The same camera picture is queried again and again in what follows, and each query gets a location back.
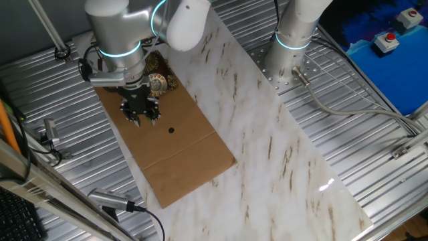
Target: emergency stop button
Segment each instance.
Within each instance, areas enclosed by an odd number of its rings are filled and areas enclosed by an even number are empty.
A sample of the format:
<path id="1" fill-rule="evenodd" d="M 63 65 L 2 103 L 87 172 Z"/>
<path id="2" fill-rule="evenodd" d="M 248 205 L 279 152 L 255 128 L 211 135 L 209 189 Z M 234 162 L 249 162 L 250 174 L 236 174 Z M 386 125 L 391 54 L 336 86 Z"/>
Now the emergency stop button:
<path id="1" fill-rule="evenodd" d="M 395 34 L 393 33 L 388 33 L 387 37 L 385 38 L 387 42 L 391 43 L 392 41 L 395 40 Z"/>
<path id="2" fill-rule="evenodd" d="M 415 10 L 409 11 L 409 15 L 410 15 L 411 17 L 416 17 L 417 12 L 416 12 Z"/>

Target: metal rod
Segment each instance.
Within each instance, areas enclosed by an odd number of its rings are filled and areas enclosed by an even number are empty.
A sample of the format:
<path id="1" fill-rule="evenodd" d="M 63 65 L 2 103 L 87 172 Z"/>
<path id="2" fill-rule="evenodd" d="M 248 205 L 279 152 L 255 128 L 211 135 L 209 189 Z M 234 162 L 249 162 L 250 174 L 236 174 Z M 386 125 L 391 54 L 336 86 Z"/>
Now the metal rod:
<path id="1" fill-rule="evenodd" d="M 46 15 L 45 10 L 43 10 L 43 7 L 40 5 L 39 0 L 28 0 L 29 4 L 33 7 L 33 10 L 35 11 L 35 14 L 39 17 L 41 23 L 45 27 L 47 33 L 52 38 L 53 43 L 55 44 L 56 48 L 60 52 L 67 52 L 67 47 L 62 41 L 60 35 L 56 31 L 55 27 L 52 25 L 52 22 L 49 20 L 49 18 Z"/>
<path id="2" fill-rule="evenodd" d="M 2 140 L 0 140 L 0 157 L 0 171 L 2 171 L 0 175 L 5 173 L 12 175 L 13 173 L 22 177 L 22 173 L 25 173 L 27 168 L 24 164 L 27 163 L 27 160 Z M 70 214 L 61 215 L 60 212 L 57 212 L 56 214 L 60 218 L 64 218 L 103 240 L 113 240 L 106 236 L 105 232 L 109 232 L 119 240 L 136 241 L 116 220 L 103 212 L 47 163 L 42 161 L 38 161 L 37 165 L 32 163 L 28 182 L 24 185 L 4 180 L 0 182 L 0 186 L 44 208 L 47 207 L 44 206 L 45 202 L 58 200 L 70 210 L 83 216 L 88 222 L 81 223 L 75 218 L 72 219 Z"/>

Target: glowing blue ring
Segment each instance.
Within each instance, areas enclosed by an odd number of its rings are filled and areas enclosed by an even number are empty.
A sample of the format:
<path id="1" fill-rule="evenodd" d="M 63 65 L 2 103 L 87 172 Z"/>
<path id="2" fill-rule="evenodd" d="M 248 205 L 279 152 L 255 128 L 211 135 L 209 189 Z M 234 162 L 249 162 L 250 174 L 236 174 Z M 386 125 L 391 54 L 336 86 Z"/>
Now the glowing blue ring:
<path id="1" fill-rule="evenodd" d="M 161 5 L 165 2 L 166 0 L 162 0 L 153 10 L 152 13 L 152 19 L 150 21 L 150 26 L 152 27 L 152 31 L 154 33 L 155 36 L 157 36 L 157 34 L 154 32 L 154 27 L 153 27 L 153 19 L 154 19 L 154 15 L 156 14 L 156 11 L 158 11 L 159 7 L 161 7 Z"/>
<path id="2" fill-rule="evenodd" d="M 281 43 L 280 39 L 278 38 L 278 34 L 276 35 L 276 40 L 278 40 L 278 43 L 280 43 L 283 47 L 288 48 L 289 50 L 303 50 L 304 48 L 308 47 L 310 44 L 310 41 L 309 41 L 308 44 L 306 44 L 305 46 L 300 47 L 300 48 L 288 47 L 287 45 Z"/>
<path id="3" fill-rule="evenodd" d="M 110 58 L 120 58 L 120 57 L 125 57 L 125 56 L 128 56 L 128 55 L 134 53 L 135 51 L 137 51 L 139 49 L 140 46 L 141 46 L 141 42 L 138 42 L 138 44 L 136 45 L 136 47 L 133 50 L 126 52 L 125 54 L 107 54 L 107 53 L 104 53 L 102 50 L 100 50 L 100 52 L 103 56 L 107 56 Z"/>

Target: aluminum grating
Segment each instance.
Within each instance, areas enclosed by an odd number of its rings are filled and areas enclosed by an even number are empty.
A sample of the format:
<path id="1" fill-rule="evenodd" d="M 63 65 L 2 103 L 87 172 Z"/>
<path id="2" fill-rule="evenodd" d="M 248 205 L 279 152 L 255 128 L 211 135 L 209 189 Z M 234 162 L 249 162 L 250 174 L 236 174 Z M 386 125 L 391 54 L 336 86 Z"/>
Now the aluminum grating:
<path id="1" fill-rule="evenodd" d="M 257 62 L 263 59 L 269 47 L 267 44 L 248 53 Z M 384 104 L 376 91 L 336 52 L 312 42 L 306 55 L 338 79 L 327 75 L 319 66 L 304 68 L 314 92 L 325 105 L 346 111 L 378 108 L 369 101 Z M 313 66 L 309 58 L 305 59 L 305 67 Z M 287 88 L 278 94 L 371 218 L 373 228 L 386 224 L 413 200 L 428 192 L 428 156 L 424 149 L 418 147 L 397 160 L 391 155 L 410 139 L 395 119 L 381 114 L 331 115 L 320 110 L 298 81 L 288 83 Z M 412 215 L 414 213 L 409 213 L 400 222 Z M 390 231 L 391 227 L 385 228 L 379 236 Z"/>
<path id="2" fill-rule="evenodd" d="M 278 0 L 280 12 L 288 0 Z M 212 6 L 245 50 L 269 42 L 277 18 L 273 0 L 216 0 Z"/>
<path id="3" fill-rule="evenodd" d="M 74 63 L 54 59 L 54 50 L 0 67 L 14 103 L 27 116 L 26 125 L 44 132 L 43 119 L 55 120 L 61 143 L 59 151 L 70 151 L 73 159 L 56 170 L 87 195 L 99 187 L 126 193 L 144 206 L 134 178 L 91 85 L 82 80 L 77 67 L 78 54 L 73 43 Z M 61 218 L 38 209 L 48 231 L 47 240 L 97 240 L 89 233 Z M 158 240 L 148 214 L 118 212 L 121 225 L 136 238 Z"/>

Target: gray cable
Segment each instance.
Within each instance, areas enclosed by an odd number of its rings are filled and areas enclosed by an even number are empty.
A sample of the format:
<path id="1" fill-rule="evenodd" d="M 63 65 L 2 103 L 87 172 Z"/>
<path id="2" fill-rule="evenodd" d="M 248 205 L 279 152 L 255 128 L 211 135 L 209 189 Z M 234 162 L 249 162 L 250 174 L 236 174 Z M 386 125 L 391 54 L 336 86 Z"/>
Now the gray cable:
<path id="1" fill-rule="evenodd" d="M 318 104 L 318 106 L 326 112 L 329 112 L 330 114 L 336 114 L 336 115 L 352 115 L 352 114 L 366 114 L 366 113 L 377 113 L 377 114 L 387 114 L 389 116 L 392 117 L 396 117 L 399 118 L 403 121 L 405 121 L 406 123 L 409 123 L 410 125 L 413 125 L 414 127 L 416 127 L 416 129 L 418 129 L 419 131 L 423 132 L 425 129 L 422 128 L 420 125 L 418 125 L 415 121 L 402 116 L 401 114 L 397 114 L 394 113 L 392 111 L 388 111 L 388 110 L 376 110 L 376 109 L 366 109 L 366 110 L 354 110 L 354 111 L 337 111 L 337 110 L 332 110 L 330 108 L 328 108 L 327 106 L 324 106 L 320 100 L 318 100 L 318 98 L 316 97 L 312 87 L 309 85 L 306 86 L 306 88 L 308 89 L 310 95 L 312 96 L 312 98 L 315 100 L 316 104 Z"/>

